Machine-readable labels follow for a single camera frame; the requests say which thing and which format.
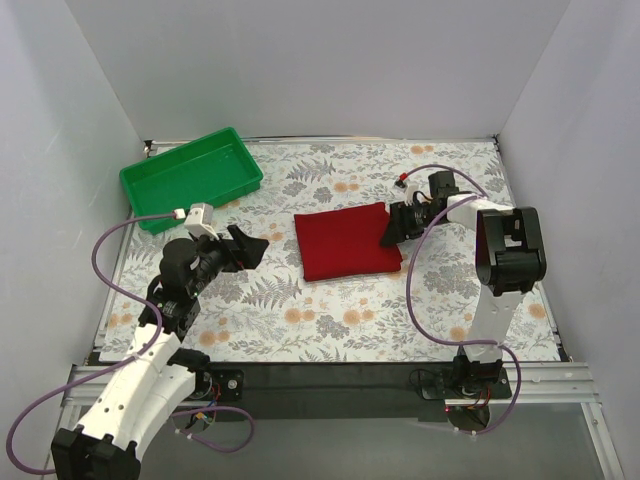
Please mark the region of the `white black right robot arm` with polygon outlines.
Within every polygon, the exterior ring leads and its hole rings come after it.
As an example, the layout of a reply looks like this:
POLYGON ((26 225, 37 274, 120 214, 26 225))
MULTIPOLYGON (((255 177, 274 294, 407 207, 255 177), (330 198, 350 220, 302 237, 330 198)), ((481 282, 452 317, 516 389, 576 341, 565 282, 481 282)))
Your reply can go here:
POLYGON ((535 208, 517 208, 489 200, 475 185, 461 190, 458 170, 433 165, 429 191, 423 193, 409 174, 395 185, 405 198, 389 207, 390 220, 380 244, 396 246, 406 240, 424 243, 435 227, 455 223, 475 234, 475 271, 480 296, 467 337, 442 340, 456 348, 453 360, 431 371, 419 370, 411 380, 426 399, 449 395, 488 401, 492 393, 510 397, 503 357, 506 336, 517 307, 547 271, 546 255, 535 208))

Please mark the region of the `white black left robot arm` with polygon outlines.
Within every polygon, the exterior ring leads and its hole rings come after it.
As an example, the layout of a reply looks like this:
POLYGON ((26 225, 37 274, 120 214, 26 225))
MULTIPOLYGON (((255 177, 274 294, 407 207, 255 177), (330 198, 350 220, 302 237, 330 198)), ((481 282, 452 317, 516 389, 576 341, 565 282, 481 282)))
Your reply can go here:
POLYGON ((178 405, 211 392, 208 356, 182 346, 199 314, 199 296, 221 273, 256 269, 269 242, 235 225, 226 238, 208 227, 188 231, 162 250, 127 364, 115 369, 74 427, 55 434, 51 453, 58 478, 138 478, 144 453, 178 405))

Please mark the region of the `red t shirt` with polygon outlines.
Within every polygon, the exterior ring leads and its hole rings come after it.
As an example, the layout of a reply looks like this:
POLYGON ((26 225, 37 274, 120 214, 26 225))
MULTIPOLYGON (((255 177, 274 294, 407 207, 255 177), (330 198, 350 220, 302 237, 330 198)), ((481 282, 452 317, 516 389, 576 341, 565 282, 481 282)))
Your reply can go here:
POLYGON ((294 216, 296 236, 307 282, 401 270, 396 246, 380 240, 390 216, 385 204, 294 216))

